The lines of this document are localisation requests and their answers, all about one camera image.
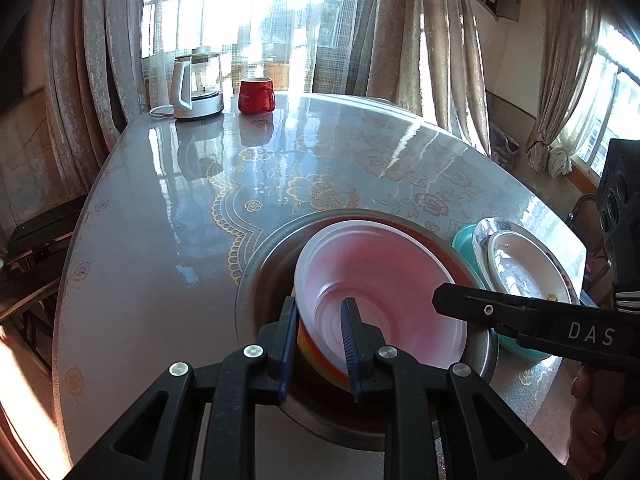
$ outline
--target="finger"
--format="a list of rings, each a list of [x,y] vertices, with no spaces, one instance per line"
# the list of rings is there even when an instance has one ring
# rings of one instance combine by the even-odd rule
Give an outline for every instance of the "finger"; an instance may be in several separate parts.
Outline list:
[[[568,451],[570,461],[589,473],[597,473],[604,464],[604,449],[593,449],[573,435],[569,440]]]
[[[599,448],[607,438],[607,427],[602,416],[586,400],[578,400],[571,412],[572,435],[592,448]]]
[[[591,388],[591,369],[583,366],[575,376],[574,382],[571,384],[571,394],[576,399],[583,399],[589,393]]]
[[[613,427],[613,437],[624,442],[629,440],[633,434],[640,428],[640,406],[629,408],[616,422]]]
[[[566,471],[574,480],[587,480],[589,478],[589,472],[579,468],[571,459],[566,463]]]

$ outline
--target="table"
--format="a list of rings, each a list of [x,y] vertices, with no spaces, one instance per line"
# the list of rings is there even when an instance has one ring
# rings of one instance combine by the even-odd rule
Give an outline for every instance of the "table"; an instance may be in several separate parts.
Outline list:
[[[66,263],[54,334],[54,399],[75,463],[170,364],[238,347],[242,270],[298,216],[371,208],[446,241],[487,216],[520,222],[580,287],[586,250],[522,184],[447,132],[391,104],[277,94],[272,114],[230,110],[132,121],[89,195]],[[492,386],[526,423],[560,359],[501,352]],[[381,478],[383,454],[319,440],[274,407],[256,414],[258,478]],[[287,463],[285,470],[282,464]]]

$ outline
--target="metal basin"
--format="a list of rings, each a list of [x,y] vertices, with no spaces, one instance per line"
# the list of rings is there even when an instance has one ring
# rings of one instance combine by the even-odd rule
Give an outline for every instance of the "metal basin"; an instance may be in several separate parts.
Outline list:
[[[468,263],[444,240],[403,218],[367,209],[340,209],[311,213],[284,225],[269,236],[251,257],[236,297],[236,335],[241,346],[255,341],[258,329],[280,317],[282,303],[291,294],[296,262],[306,242],[320,229],[343,220],[382,222],[404,231],[447,267],[459,285],[482,288]],[[460,359],[487,383],[498,357],[497,335],[469,323],[465,351]],[[338,444],[368,451],[384,450],[386,412],[380,405],[353,403],[347,392],[325,381],[296,353],[293,381],[282,411],[311,433]]]

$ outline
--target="green plate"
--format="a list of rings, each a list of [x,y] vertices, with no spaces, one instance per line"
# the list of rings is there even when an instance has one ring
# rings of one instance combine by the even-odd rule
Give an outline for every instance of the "green plate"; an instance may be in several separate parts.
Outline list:
[[[487,290],[491,290],[491,287],[486,282],[484,276],[482,275],[482,272],[480,272],[480,267],[478,266],[476,255],[474,254],[474,248],[471,245],[471,238],[473,237],[475,228],[476,225],[471,224],[460,229],[460,231],[458,231],[453,237],[451,246],[460,253],[460,255],[480,277],[480,280],[482,281],[482,283],[484,283],[484,288],[486,288]],[[516,340],[513,337],[507,337],[498,334],[498,341],[500,341],[500,344],[512,354],[515,354],[518,357],[522,357],[524,359],[528,359],[530,361],[538,362],[551,357],[550,354],[545,354],[544,352],[539,352],[530,348],[523,348],[518,343],[516,343]]]

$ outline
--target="plastic bowl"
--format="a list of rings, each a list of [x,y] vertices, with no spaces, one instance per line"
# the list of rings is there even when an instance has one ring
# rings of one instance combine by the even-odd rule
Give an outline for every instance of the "plastic bowl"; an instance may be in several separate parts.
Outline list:
[[[302,322],[298,345],[327,380],[348,390],[340,306],[353,297],[365,323],[418,362],[448,368],[466,343],[466,322],[440,316],[431,298],[451,275],[423,245],[385,224],[350,220],[317,232],[294,274]]]

